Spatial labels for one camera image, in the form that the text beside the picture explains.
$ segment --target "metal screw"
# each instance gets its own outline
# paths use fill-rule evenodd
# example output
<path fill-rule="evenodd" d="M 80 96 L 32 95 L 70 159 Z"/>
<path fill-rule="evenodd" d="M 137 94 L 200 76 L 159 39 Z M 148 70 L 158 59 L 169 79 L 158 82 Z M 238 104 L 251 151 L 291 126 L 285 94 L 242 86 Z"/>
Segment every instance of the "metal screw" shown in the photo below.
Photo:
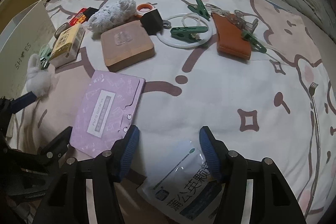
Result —
<path fill-rule="evenodd" d="M 228 152 L 228 154 L 229 154 L 229 156 L 232 157 L 232 158 L 235 158 L 235 157 L 238 156 L 238 153 L 237 153 L 236 151 L 234 151 L 234 150 L 230 150 L 230 151 Z"/>
<path fill-rule="evenodd" d="M 102 153 L 102 155 L 103 155 L 104 157 L 109 157 L 109 156 L 112 155 L 112 152 L 111 152 L 111 150 L 105 150 L 105 151 Z"/>
<path fill-rule="evenodd" d="M 264 162 L 265 162 L 266 164 L 272 164 L 272 163 L 273 163 L 273 160 L 270 159 L 270 158 L 265 158 L 265 159 L 264 159 Z"/>
<path fill-rule="evenodd" d="M 67 164 L 73 164 L 75 162 L 75 158 L 68 158 Z"/>

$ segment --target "yellow tissue package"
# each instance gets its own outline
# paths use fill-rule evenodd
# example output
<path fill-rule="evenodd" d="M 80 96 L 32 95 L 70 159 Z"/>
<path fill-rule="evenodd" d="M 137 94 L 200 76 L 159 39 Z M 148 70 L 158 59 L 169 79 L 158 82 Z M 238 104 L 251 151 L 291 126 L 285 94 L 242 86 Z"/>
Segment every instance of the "yellow tissue package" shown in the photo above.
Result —
<path fill-rule="evenodd" d="M 55 68 L 76 59 L 85 30 L 82 24 L 77 23 L 61 32 L 51 52 L 49 63 Z"/>

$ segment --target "white plush toy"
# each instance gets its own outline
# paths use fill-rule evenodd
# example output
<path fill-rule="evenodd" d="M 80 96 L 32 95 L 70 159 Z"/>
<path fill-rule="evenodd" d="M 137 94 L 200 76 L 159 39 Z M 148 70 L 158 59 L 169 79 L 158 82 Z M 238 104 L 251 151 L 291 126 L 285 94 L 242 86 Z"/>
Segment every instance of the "white plush toy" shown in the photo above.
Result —
<path fill-rule="evenodd" d="M 36 97 L 44 96 L 51 85 L 51 73 L 41 70 L 41 61 L 38 54 L 32 54 L 27 68 L 27 91 L 32 91 Z"/>
<path fill-rule="evenodd" d="M 87 28 L 91 32 L 106 32 L 124 24 L 131 16 L 135 15 L 136 11 L 137 4 L 134 0 L 120 0 L 114 4 L 106 3 L 89 18 Z"/>

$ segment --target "bed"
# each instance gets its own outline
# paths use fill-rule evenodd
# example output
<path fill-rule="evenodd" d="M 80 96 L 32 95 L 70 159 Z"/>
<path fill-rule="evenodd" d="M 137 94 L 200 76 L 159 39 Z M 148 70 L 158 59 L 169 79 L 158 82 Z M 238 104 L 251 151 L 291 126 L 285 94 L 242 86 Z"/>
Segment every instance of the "bed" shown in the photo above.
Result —
<path fill-rule="evenodd" d="M 59 27 L 82 7 L 101 8 L 108 1 L 117 0 L 50 0 L 46 10 Z M 249 62 L 219 56 L 213 26 L 208 48 L 172 48 L 152 36 L 156 55 L 120 71 L 147 82 L 134 121 L 141 131 L 139 150 L 126 179 L 116 187 L 125 222 L 176 223 L 174 217 L 143 202 L 137 188 L 152 172 L 158 155 L 168 153 L 176 142 L 185 139 L 197 144 L 199 129 L 204 125 L 229 149 L 246 158 L 271 157 L 305 212 L 316 179 L 317 144 L 308 94 L 314 81 L 319 84 L 315 102 L 321 160 L 318 186 L 306 221 L 318 223 L 336 194 L 336 102 L 332 89 L 336 85 L 336 20 L 331 0 L 203 1 L 225 10 L 241 10 L 250 22 L 257 18 L 255 35 L 274 48 L 267 55 L 253 52 Z M 195 1 L 136 2 L 150 2 L 165 19 L 187 13 L 187 4 Z M 107 70 L 100 37 L 86 31 L 77 61 L 49 70 L 54 73 L 54 83 L 48 97 L 17 115 L 19 126 L 11 146 L 16 146 L 18 138 L 17 148 L 22 151 L 36 153 L 65 127 L 74 125 L 90 77 L 95 70 Z M 277 103 L 279 93 L 282 99 Z M 88 158 L 75 149 L 67 153 L 70 156 Z M 95 223 L 90 182 L 87 187 L 90 223 Z M 242 223 L 248 221 L 245 215 Z"/>

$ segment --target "purple box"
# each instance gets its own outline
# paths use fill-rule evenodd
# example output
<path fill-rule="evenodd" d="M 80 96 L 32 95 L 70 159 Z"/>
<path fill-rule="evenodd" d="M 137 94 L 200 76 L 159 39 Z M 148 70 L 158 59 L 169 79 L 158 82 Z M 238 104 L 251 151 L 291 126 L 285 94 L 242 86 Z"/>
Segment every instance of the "purple box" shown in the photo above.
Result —
<path fill-rule="evenodd" d="M 131 125 L 145 79 L 96 70 L 73 126 L 70 144 L 96 157 L 123 138 Z"/>

